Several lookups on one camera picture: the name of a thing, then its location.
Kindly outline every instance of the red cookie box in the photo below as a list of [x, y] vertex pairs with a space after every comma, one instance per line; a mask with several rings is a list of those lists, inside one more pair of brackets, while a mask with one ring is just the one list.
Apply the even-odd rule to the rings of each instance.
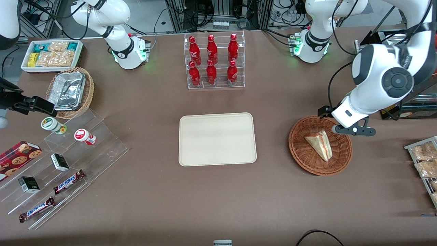
[[42, 154], [35, 144], [21, 141], [0, 155], [0, 182]]

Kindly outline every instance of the yellow snack package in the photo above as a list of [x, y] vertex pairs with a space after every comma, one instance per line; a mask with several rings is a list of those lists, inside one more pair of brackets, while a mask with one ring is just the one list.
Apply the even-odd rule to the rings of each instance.
[[29, 56], [28, 67], [35, 67], [35, 63], [38, 60], [39, 53], [31, 53]]

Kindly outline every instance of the snickers bar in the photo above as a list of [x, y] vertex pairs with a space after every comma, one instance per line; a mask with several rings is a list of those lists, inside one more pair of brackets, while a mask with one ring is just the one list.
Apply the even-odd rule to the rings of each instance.
[[34, 207], [32, 210], [29, 210], [27, 213], [22, 213], [20, 215], [20, 223], [25, 222], [26, 220], [30, 219], [30, 217], [34, 216], [35, 214], [45, 210], [48, 207], [52, 207], [52, 206], [55, 206], [55, 200], [53, 199], [53, 197], [50, 197], [47, 201]]
[[55, 195], [59, 194], [62, 190], [67, 189], [71, 185], [73, 185], [76, 181], [81, 179], [85, 174], [83, 173], [82, 169], [76, 172], [73, 176], [69, 177], [66, 181], [62, 182], [57, 187], [53, 188], [55, 191]]

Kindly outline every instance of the acrylic bottle rack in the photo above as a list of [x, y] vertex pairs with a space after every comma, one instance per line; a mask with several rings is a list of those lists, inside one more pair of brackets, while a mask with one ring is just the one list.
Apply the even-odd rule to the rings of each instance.
[[[86, 189], [100, 174], [123, 156], [128, 149], [103, 123], [103, 118], [89, 109], [84, 114], [74, 117], [65, 123], [67, 132], [63, 135], [52, 133], [39, 145], [43, 154], [37, 160], [27, 164], [12, 177], [0, 183], [2, 206], [9, 215], [18, 218], [32, 208], [45, 202], [49, 197], [55, 200], [55, 207], [48, 208], [22, 223], [28, 229], [37, 229], [67, 205], [73, 198]], [[84, 128], [96, 136], [94, 145], [87, 145], [74, 139], [77, 129]], [[53, 153], [63, 155], [69, 170], [56, 170], [50, 156]], [[71, 187], [55, 195], [53, 188], [73, 176], [80, 169], [85, 177], [79, 179]], [[35, 194], [25, 193], [21, 189], [18, 178], [34, 177], [41, 189]]]
[[[230, 42], [231, 34], [237, 34], [237, 43], [238, 43], [238, 58], [236, 60], [236, 67], [238, 69], [237, 73], [237, 83], [235, 86], [228, 85], [228, 46]], [[214, 40], [217, 44], [218, 48], [218, 63], [215, 65], [217, 69], [217, 81], [215, 85], [210, 85], [208, 83], [208, 77], [206, 75], [207, 60], [207, 46], [208, 46], [208, 35], [210, 33], [192, 33], [185, 34], [184, 37], [184, 54], [185, 54], [185, 68], [187, 71], [187, 84], [188, 89], [215, 89], [215, 88], [242, 88], [246, 85], [246, 77], [245, 77], [245, 39], [244, 32], [214, 32]], [[188, 38], [190, 36], [194, 36], [196, 38], [196, 43], [200, 48], [200, 57], [202, 59], [202, 63], [200, 66], [197, 66], [200, 73], [200, 87], [194, 87], [190, 80], [190, 74], [188, 63], [191, 61], [190, 57], [190, 42]]]

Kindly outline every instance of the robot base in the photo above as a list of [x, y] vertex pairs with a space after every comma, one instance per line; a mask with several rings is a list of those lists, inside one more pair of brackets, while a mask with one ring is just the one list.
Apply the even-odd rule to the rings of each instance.
[[290, 36], [288, 39], [288, 44], [292, 46], [290, 47], [290, 54], [291, 56], [299, 57], [304, 62], [316, 63], [320, 61], [324, 55], [326, 55], [329, 44], [326, 45], [324, 51], [320, 50], [315, 52], [305, 41], [305, 35], [307, 32], [308, 30], [303, 30], [302, 32], [295, 33], [294, 36]]
[[138, 37], [131, 37], [134, 41], [134, 48], [124, 59], [118, 58], [114, 55], [115, 61], [124, 69], [134, 69], [143, 62], [149, 61], [150, 43], [146, 43], [144, 39]]

